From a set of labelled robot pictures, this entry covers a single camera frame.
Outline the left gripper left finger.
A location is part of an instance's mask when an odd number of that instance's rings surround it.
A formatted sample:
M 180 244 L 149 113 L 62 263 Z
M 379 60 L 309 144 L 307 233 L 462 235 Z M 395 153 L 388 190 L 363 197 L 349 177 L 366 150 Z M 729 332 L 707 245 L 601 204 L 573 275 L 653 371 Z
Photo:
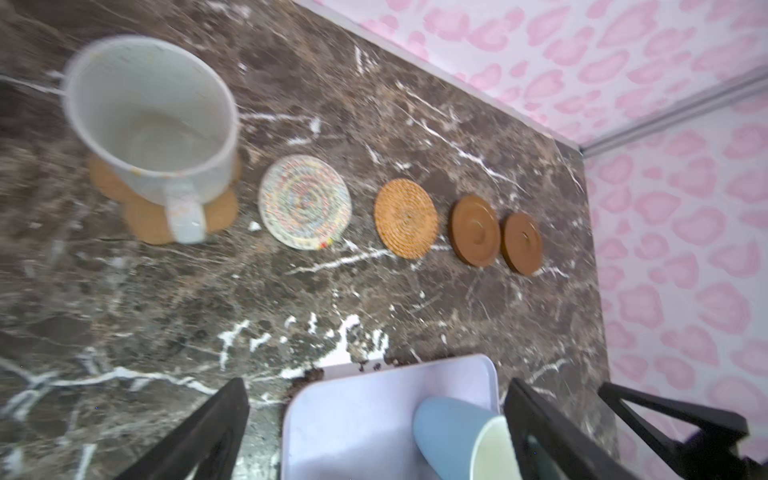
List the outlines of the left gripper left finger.
M 244 381 L 233 378 L 120 479 L 229 479 L 248 421 Z

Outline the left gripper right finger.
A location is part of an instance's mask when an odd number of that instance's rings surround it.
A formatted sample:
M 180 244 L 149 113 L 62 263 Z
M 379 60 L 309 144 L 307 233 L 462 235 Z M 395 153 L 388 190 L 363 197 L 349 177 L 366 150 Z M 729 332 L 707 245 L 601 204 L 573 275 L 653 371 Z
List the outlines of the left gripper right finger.
M 503 413 L 523 479 L 632 479 L 524 380 L 511 380 Z

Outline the light blue mug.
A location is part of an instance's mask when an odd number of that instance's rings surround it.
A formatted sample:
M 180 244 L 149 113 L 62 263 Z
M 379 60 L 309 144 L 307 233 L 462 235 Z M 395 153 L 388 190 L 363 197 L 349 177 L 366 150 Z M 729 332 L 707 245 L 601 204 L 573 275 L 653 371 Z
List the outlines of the light blue mug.
M 416 409 L 415 442 L 441 479 L 516 479 L 522 475 L 504 416 L 468 402 L 430 397 Z

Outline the brown wooden round coaster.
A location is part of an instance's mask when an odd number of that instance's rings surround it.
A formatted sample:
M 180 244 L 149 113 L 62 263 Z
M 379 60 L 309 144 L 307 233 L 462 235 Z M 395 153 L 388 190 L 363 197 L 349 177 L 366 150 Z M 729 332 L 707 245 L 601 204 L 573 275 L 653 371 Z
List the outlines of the brown wooden round coaster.
M 495 210 L 477 195 L 462 197 L 451 209 L 449 238 L 454 253 L 464 263 L 479 268 L 490 266 L 501 246 Z

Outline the cork paw-shaped coaster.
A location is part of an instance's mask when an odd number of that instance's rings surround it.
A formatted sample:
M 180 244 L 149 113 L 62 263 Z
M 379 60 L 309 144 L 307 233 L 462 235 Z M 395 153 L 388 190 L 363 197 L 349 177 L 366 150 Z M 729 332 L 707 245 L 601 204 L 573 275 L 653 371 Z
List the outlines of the cork paw-shaped coaster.
M 87 166 L 91 184 L 106 198 L 121 206 L 121 216 L 127 229 L 139 241 L 150 245 L 177 243 L 163 206 L 136 194 L 97 155 L 88 155 Z M 203 206 L 207 234 L 222 231 L 234 223 L 238 212 L 234 186 L 241 179 L 241 174 L 242 162 L 240 156 L 236 155 L 230 186 L 215 200 Z

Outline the white multicolour woven coaster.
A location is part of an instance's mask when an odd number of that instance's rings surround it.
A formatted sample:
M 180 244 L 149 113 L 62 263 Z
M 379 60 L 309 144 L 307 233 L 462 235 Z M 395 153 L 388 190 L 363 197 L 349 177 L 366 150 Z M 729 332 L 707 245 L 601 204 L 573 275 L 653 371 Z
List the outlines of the white multicolour woven coaster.
M 273 162 L 258 192 L 264 226 L 297 250 L 320 250 L 338 242 L 352 214 L 343 178 L 327 163 L 295 154 Z

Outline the rattan woven round coaster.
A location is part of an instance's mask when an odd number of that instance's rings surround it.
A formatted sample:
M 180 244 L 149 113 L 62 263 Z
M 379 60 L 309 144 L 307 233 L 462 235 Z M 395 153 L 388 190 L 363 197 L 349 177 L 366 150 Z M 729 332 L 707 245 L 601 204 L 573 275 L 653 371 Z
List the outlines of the rattan woven round coaster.
M 391 180 L 379 190 L 374 220 L 384 245 L 405 259 L 422 258 L 438 234 L 438 215 L 431 197 L 408 179 Z

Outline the white speckled mug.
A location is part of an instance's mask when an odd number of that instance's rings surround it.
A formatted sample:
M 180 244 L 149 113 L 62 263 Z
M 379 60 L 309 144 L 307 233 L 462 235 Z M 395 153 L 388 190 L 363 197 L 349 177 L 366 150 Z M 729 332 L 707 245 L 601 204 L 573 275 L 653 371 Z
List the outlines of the white speckled mug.
M 88 149 L 160 206 L 173 241 L 203 242 L 204 207 L 233 181 L 239 140 L 219 74 L 172 43 L 123 35 L 76 53 L 62 89 L 65 116 Z

